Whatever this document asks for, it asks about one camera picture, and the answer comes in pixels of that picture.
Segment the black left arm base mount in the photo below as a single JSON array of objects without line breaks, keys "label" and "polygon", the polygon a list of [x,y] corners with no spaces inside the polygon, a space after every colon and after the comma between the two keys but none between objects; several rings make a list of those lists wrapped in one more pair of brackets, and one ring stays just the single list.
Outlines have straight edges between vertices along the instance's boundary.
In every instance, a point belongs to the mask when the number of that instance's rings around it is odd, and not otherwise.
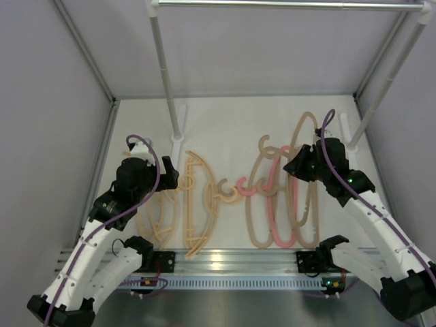
[{"label": "black left arm base mount", "polygon": [[142,259],[139,273],[173,273],[175,266],[174,251],[154,251]]}]

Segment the tan hanger of group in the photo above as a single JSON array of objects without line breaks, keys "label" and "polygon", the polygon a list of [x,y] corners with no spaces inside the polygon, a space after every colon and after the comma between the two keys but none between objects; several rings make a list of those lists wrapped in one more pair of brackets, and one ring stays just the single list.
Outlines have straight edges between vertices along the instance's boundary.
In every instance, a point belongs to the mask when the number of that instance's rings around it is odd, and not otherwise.
[{"label": "tan hanger of group", "polygon": [[[236,181],[229,191],[223,191],[222,185],[227,181],[221,180],[217,184],[219,195],[230,204],[245,202],[245,221],[249,239],[254,247],[267,249],[272,244],[278,244],[277,234],[273,231],[275,222],[275,207],[277,205],[278,191],[275,189],[279,173],[277,164],[280,162],[278,148],[272,147],[261,150],[251,169],[250,175]],[[258,170],[265,160],[270,160],[270,173],[268,176],[261,176]],[[265,241],[256,237],[255,227],[263,225],[268,228]]]}]

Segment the pink plastic hanger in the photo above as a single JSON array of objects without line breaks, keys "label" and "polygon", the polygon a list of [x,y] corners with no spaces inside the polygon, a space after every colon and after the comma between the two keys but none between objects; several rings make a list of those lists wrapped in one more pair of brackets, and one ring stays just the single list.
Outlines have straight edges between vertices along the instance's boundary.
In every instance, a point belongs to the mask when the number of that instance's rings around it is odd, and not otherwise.
[{"label": "pink plastic hanger", "polygon": [[[245,222],[252,245],[258,249],[267,249],[276,245],[282,249],[289,249],[296,242],[295,232],[292,223],[285,209],[279,208],[279,201],[287,194],[285,185],[280,182],[281,173],[279,164],[284,157],[290,154],[288,145],[280,148],[270,147],[261,150],[255,160],[249,177],[242,177],[236,182],[236,189],[245,199]],[[271,167],[266,178],[255,180],[260,164],[265,159],[271,160]],[[257,196],[265,199],[267,237],[265,241],[258,240],[251,211],[251,201]]]}]

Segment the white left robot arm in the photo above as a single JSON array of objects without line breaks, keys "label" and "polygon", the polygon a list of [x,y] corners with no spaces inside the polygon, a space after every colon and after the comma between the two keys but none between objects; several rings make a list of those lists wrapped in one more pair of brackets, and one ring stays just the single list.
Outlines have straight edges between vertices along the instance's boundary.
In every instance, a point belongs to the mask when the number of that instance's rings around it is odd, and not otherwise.
[{"label": "white left robot arm", "polygon": [[99,266],[139,205],[155,192],[177,188],[178,171],[170,157],[162,161],[164,174],[147,159],[129,157],[121,162],[109,190],[94,201],[62,270],[43,294],[28,301],[28,310],[45,326],[91,326],[103,302],[130,274],[154,273],[160,263],[173,258],[171,251],[155,251],[147,239],[131,236],[109,264]]}]

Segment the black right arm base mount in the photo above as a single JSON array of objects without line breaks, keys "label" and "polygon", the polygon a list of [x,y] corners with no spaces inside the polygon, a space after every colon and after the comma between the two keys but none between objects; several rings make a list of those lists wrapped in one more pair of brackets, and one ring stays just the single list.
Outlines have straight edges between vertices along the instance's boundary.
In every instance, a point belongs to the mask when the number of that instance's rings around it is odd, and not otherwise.
[{"label": "black right arm base mount", "polygon": [[321,251],[297,251],[296,262],[298,272],[309,275],[327,273],[332,269]]}]

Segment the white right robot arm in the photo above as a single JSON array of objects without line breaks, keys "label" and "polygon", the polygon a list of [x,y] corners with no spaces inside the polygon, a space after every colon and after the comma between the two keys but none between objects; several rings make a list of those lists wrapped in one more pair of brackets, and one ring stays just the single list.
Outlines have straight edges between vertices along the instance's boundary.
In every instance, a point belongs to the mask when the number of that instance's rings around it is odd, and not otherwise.
[{"label": "white right robot arm", "polygon": [[398,321],[435,308],[435,263],[405,235],[384,206],[368,176],[351,169],[345,146],[324,138],[301,149],[283,168],[305,182],[321,182],[360,225],[379,251],[377,261],[341,235],[315,248],[321,270],[342,268],[378,293],[386,310]]}]

